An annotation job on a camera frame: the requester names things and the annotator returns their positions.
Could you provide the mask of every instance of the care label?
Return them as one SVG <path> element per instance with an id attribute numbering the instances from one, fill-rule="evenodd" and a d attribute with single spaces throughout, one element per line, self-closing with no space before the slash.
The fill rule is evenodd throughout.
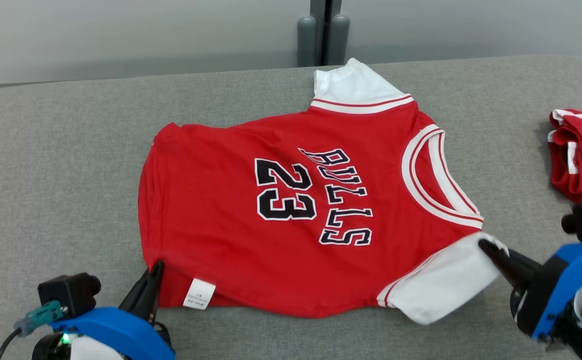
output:
<path id="1" fill-rule="evenodd" d="M 194 278 L 189 287 L 184 303 L 182 306 L 188 308 L 204 310 L 209 305 L 213 292 L 216 291 L 216 286 L 199 278 Z"/>

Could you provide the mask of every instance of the folded red jersey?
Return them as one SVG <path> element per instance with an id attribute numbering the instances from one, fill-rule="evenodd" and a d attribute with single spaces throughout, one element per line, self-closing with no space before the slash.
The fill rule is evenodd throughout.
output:
<path id="1" fill-rule="evenodd" d="M 582 111 L 553 110 L 549 121 L 551 184 L 575 203 L 582 203 Z"/>
<path id="2" fill-rule="evenodd" d="M 355 59 L 314 86 L 303 112 L 156 135 L 138 217 L 147 265 L 165 262 L 161 306 L 380 306 L 428 324 L 499 275 L 414 99 Z"/>

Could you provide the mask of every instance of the robotic arm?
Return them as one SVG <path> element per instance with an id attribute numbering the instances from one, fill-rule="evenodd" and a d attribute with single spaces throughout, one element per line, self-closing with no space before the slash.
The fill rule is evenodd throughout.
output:
<path id="1" fill-rule="evenodd" d="M 526 335 L 548 345 L 563 344 L 582 359 L 582 204 L 561 222 L 580 243 L 566 244 L 539 264 L 486 240 L 478 243 L 513 287 L 513 321 Z"/>
<path id="2" fill-rule="evenodd" d="M 0 349 L 0 358 L 11 339 L 17 335 L 26 337 L 36 328 L 49 325 L 54 333 L 38 341 L 32 360 L 69 360 L 72 356 L 69 334 L 85 336 L 75 340 L 76 347 L 95 346 L 106 355 L 113 353 L 117 359 L 175 360 L 169 332 L 156 322 L 164 270 L 161 261 L 151 271 L 147 269 L 118 308 L 95 308 L 93 296 L 100 291 L 101 284 L 87 273 L 58 276 L 41 283 L 37 291 L 42 307 L 15 323 L 14 332 Z"/>
<path id="3" fill-rule="evenodd" d="M 563 217 L 562 228 L 580 243 L 566 244 L 545 264 L 511 249 L 507 255 L 487 240 L 478 245 L 513 287 L 510 310 L 517 327 L 538 342 L 569 347 L 582 360 L 582 204 Z M 175 360 L 169 332 L 156 322 L 164 266 L 159 261 L 145 271 L 118 308 L 95 308 L 93 296 L 101 284 L 87 273 L 43 282 L 38 286 L 42 307 L 15 323 L 0 358 L 14 337 L 48 324 L 54 333 L 38 342 L 32 360 L 68 360 L 68 334 L 97 340 L 127 359 Z"/>

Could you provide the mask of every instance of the white wall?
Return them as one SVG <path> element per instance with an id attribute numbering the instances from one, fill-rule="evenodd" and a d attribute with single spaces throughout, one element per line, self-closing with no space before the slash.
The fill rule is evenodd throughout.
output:
<path id="1" fill-rule="evenodd" d="M 296 66 L 310 0 L 0 0 L 0 84 Z"/>
<path id="2" fill-rule="evenodd" d="M 342 0 L 341 14 L 362 62 L 582 57 L 582 0 Z"/>

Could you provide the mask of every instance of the gray table surface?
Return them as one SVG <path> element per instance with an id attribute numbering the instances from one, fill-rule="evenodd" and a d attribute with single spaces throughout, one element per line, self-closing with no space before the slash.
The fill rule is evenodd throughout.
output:
<path id="1" fill-rule="evenodd" d="M 549 186 L 547 116 L 582 110 L 582 61 L 521 56 L 371 66 L 447 131 L 455 180 L 484 230 L 544 261 L 574 239 L 570 203 Z M 153 136 L 170 122 L 229 126 L 300 112 L 313 68 L 86 80 L 0 89 L 0 344 L 39 306 L 37 284 L 89 272 L 101 306 L 117 306 L 145 268 L 138 179 Z M 500 278 L 441 321 L 397 310 L 302 319 L 256 309 L 161 309 L 179 359 L 572 359 L 519 333 Z M 49 329 L 17 338 L 30 358 Z"/>

